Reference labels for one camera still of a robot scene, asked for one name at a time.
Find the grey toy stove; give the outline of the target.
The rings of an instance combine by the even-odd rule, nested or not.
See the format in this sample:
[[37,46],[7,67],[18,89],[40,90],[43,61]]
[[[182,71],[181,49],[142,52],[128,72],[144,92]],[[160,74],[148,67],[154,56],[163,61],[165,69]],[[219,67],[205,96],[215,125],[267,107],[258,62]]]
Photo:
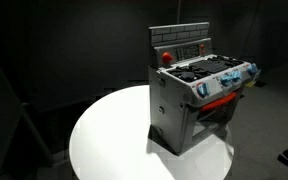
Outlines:
[[[150,119],[151,128],[170,151],[180,155],[210,135],[219,135],[232,119],[243,89],[256,82],[247,72],[253,63],[216,55],[208,36],[207,22],[153,26],[149,29]],[[169,52],[173,60],[166,64],[162,54]],[[221,77],[233,71],[241,72],[241,79],[228,86]],[[210,95],[202,98],[197,85],[207,83]],[[201,108],[230,93],[237,93],[228,103],[207,111]]]

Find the blue stove knob left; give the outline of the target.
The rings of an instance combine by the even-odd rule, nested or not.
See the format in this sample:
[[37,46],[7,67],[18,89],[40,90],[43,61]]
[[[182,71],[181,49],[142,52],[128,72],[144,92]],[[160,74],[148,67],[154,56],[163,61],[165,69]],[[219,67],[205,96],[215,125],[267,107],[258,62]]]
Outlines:
[[197,93],[202,97],[205,98],[206,96],[210,95],[209,87],[207,83],[199,83],[197,85]]

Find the blue stove knob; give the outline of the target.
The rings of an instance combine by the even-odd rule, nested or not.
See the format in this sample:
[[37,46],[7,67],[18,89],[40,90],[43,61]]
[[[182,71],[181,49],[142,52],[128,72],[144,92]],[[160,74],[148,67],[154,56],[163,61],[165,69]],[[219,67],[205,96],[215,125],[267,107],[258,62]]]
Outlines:
[[206,96],[210,95],[209,87],[207,83],[199,83],[197,85],[197,93],[202,97],[205,98]]
[[232,78],[229,75],[223,75],[220,81],[223,86],[228,86],[232,83]]
[[233,71],[231,73],[232,81],[237,82],[238,80],[241,79],[241,72],[240,71]]
[[254,75],[258,72],[258,68],[256,66],[255,63],[253,64],[250,64],[247,66],[247,72],[250,74],[250,75]]

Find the blue stove knob right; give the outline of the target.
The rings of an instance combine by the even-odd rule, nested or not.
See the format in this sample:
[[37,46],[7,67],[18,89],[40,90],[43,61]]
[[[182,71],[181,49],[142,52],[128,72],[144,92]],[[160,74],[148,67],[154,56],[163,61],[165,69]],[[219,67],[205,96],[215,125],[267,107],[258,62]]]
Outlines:
[[255,63],[253,64],[250,64],[247,66],[247,72],[250,74],[250,75],[254,75],[258,72],[258,68],[256,66]]

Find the large orange round knob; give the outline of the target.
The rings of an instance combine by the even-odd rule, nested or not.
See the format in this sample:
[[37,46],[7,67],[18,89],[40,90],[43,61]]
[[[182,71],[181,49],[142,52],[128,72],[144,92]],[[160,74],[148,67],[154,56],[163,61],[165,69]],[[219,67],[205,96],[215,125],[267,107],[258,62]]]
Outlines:
[[169,52],[164,52],[162,54],[162,61],[166,64],[169,64],[173,60],[172,55]]

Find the white round table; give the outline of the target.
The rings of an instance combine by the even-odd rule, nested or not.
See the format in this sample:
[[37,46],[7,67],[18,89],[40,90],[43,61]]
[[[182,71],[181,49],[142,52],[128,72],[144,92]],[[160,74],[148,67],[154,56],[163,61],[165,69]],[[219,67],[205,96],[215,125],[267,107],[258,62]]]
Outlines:
[[211,135],[180,156],[149,138],[149,87],[108,94],[78,119],[69,158],[79,180],[224,180],[234,157],[230,136]]

